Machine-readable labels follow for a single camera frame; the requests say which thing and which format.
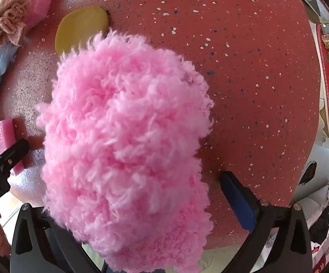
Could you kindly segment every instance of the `red table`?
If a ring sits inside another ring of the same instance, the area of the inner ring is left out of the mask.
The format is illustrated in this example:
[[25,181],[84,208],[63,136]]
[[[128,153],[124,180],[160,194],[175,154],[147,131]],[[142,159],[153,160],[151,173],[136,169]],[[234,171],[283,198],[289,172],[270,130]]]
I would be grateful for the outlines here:
[[321,63],[322,69],[324,73],[324,82],[325,82],[325,92],[326,92],[326,102],[325,106],[327,106],[327,114],[328,114],[328,130],[329,130],[329,50],[326,49],[321,36],[322,36],[322,29],[321,24],[316,26],[316,33],[317,33],[317,40],[320,48],[320,56],[321,56]]
[[[183,54],[206,77],[215,101],[213,132],[199,152],[215,223],[206,248],[241,244],[247,232],[221,193],[219,170],[233,171],[259,198],[287,205],[315,139],[320,69],[302,2],[53,0],[49,17],[29,33],[0,85],[0,119],[16,118],[17,136],[43,134],[35,126],[35,105],[51,100],[55,33],[67,13],[86,5],[109,9],[114,29]],[[41,140],[31,144],[37,148]],[[10,179],[12,193],[39,205],[42,149],[31,162]]]

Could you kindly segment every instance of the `metal bolt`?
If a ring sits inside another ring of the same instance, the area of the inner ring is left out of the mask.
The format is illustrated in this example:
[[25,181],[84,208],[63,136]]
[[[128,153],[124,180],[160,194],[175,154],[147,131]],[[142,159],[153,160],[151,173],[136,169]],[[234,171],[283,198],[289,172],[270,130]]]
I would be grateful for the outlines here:
[[22,206],[22,209],[23,210],[27,210],[28,208],[29,208],[29,204],[28,203],[23,204],[23,206]]
[[295,204],[293,205],[293,208],[296,209],[297,211],[300,211],[300,210],[302,209],[301,205],[298,204],[298,203],[295,203]]
[[268,206],[268,205],[269,205],[269,201],[266,200],[266,199],[261,199],[261,200],[259,200],[259,203],[260,203],[262,206]]

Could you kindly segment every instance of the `pink foam block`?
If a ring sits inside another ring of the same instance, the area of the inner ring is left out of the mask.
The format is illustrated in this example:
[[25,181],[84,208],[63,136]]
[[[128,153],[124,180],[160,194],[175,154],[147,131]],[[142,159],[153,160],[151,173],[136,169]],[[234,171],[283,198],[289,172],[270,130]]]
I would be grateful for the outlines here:
[[[5,119],[0,121],[0,154],[7,148],[14,145],[16,142],[14,134],[14,126],[12,119]],[[10,171],[11,175],[18,175],[24,169],[22,161],[19,161]]]
[[31,0],[30,14],[25,20],[26,31],[35,27],[41,20],[45,19],[48,14],[49,6],[52,0]]

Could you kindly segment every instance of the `pink sponge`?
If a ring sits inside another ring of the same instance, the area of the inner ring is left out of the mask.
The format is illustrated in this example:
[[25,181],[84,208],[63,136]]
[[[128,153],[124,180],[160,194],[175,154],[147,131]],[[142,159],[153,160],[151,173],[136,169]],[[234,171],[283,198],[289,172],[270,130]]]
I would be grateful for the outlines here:
[[142,36],[110,32],[69,54],[40,104],[46,204],[113,271],[198,272],[213,224],[195,155],[210,132],[208,85]]
[[49,6],[52,0],[31,0],[31,12],[25,20],[26,31],[35,27],[41,20],[45,19],[48,14]]
[[[14,127],[12,119],[5,119],[0,121],[0,154],[7,148],[16,143],[14,135]],[[12,175],[20,174],[24,169],[22,161],[19,161],[10,171]]]

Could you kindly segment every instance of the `brown towel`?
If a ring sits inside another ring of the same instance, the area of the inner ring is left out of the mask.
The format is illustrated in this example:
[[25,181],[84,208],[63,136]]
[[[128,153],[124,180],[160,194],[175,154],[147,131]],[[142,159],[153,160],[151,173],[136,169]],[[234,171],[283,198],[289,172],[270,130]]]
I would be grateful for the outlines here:
[[8,40],[20,46],[29,8],[30,0],[0,0],[0,46]]

